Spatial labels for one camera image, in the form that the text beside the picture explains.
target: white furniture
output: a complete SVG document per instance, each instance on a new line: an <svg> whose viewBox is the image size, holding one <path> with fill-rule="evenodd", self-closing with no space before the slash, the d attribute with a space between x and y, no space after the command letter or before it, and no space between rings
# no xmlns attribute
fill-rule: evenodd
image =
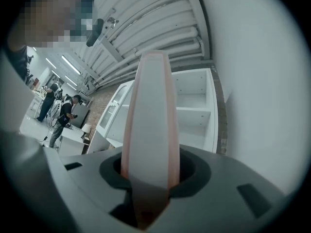
<svg viewBox="0 0 311 233"><path fill-rule="evenodd" d="M172 75L180 144L216 152L218 112L210 69L173 72ZM88 152L102 150L107 145L105 140L114 147L123 145L133 84L134 81L129 81L117 89L97 124ZM150 113L156 117L156 111Z"/></svg>
<svg viewBox="0 0 311 233"><path fill-rule="evenodd" d="M43 102L44 100L44 96L39 93L39 92L32 92L34 94L34 99L32 100L31 104L30 104L30 109L33 110L34 106L36 105L36 109L35 109L35 115L34 115L34 118L36 118L37 116L37 113L38 113L38 110L40 108L40 104Z"/></svg>
<svg viewBox="0 0 311 233"><path fill-rule="evenodd" d="M72 156L82 154L85 144L81 138L83 131L75 126L72 126L72 130L64 128L61 134L62 140L59 146L59 156Z"/></svg>

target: glass cabinet door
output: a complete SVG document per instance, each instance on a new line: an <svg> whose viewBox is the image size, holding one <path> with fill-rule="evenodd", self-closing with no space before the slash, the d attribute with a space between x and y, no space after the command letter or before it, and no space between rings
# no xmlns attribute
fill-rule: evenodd
<svg viewBox="0 0 311 233"><path fill-rule="evenodd" d="M107 108L102 115L96 130L103 136L106 137L108 130L110 129L111 123L114 120L114 117L118 113L119 107L122 106L123 100L128 92L128 89L131 86L124 83L120 85L112 99L110 100Z"/></svg>
<svg viewBox="0 0 311 233"><path fill-rule="evenodd" d="M116 106L110 105L105 113L105 115L103 116L103 119L101 121L101 126L105 129L109 119L111 118L111 116L113 115L113 112L115 111Z"/></svg>

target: white wall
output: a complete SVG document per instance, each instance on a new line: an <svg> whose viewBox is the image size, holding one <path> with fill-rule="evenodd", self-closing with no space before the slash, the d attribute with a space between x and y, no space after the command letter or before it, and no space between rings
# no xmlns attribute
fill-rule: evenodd
<svg viewBox="0 0 311 233"><path fill-rule="evenodd" d="M40 86L44 86L45 83L48 81L48 78L52 74L51 70L47 67L44 69L43 73L39 76Z"/></svg>
<svg viewBox="0 0 311 233"><path fill-rule="evenodd" d="M203 0L228 116L227 155L297 188L310 161L310 53L278 0Z"/></svg>
<svg viewBox="0 0 311 233"><path fill-rule="evenodd" d="M78 91L72 89L67 83L64 83L61 88L63 89L63 96L66 95L66 93L71 97L78 94Z"/></svg>
<svg viewBox="0 0 311 233"><path fill-rule="evenodd" d="M34 56L34 58L31 60L31 63L29 65L29 71L30 74L33 74L33 79L38 78L40 80L40 83L42 83L42 80L39 78L44 70L47 68L48 63L47 61L40 57L37 52L30 47L27 47L27 55L28 56Z"/></svg>

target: white floor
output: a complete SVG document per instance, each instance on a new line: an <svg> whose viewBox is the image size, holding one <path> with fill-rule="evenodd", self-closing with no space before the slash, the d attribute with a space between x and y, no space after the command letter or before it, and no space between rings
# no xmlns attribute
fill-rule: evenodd
<svg viewBox="0 0 311 233"><path fill-rule="evenodd" d="M32 137L36 139L40 144L45 145L45 147L49 146L50 138L54 131L53 128L48 127L48 122L50 122L50 117L45 118L42 122L34 119L34 111L28 110L22 124L19 128L20 133L24 136ZM60 145L60 138L57 139L56 145Z"/></svg>

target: person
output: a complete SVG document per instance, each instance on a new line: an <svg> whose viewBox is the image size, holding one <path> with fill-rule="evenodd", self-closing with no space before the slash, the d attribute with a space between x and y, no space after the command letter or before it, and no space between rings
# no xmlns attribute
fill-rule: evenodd
<svg viewBox="0 0 311 233"><path fill-rule="evenodd" d="M57 89L58 89L58 79L55 79L55 83L52 84L49 89L44 88L44 90L47 92L47 95L45 96L43 100L40 115L36 118L39 122L43 121L48 111L52 107L54 100L55 100L54 93L57 91Z"/></svg>
<svg viewBox="0 0 311 233"><path fill-rule="evenodd" d="M94 0L27 0L2 48L19 77L26 81L27 46L50 47L58 42L65 32L70 32L70 40L82 35L84 18L92 14Z"/></svg>
<svg viewBox="0 0 311 233"><path fill-rule="evenodd" d="M66 95L62 97L62 102L67 101L69 99L72 99L72 97L66 93Z"/></svg>
<svg viewBox="0 0 311 233"><path fill-rule="evenodd" d="M50 148L58 148L57 145L55 145L55 141L58 137L60 137L61 133L63 132L64 127L67 123L69 123L70 119L73 119L73 115L71 114L72 106L74 104L77 104L81 101L80 95L73 96L72 99L67 100L62 108L60 109L60 116L59 119L56 122L56 128L52 134L52 137L50 139Z"/></svg>

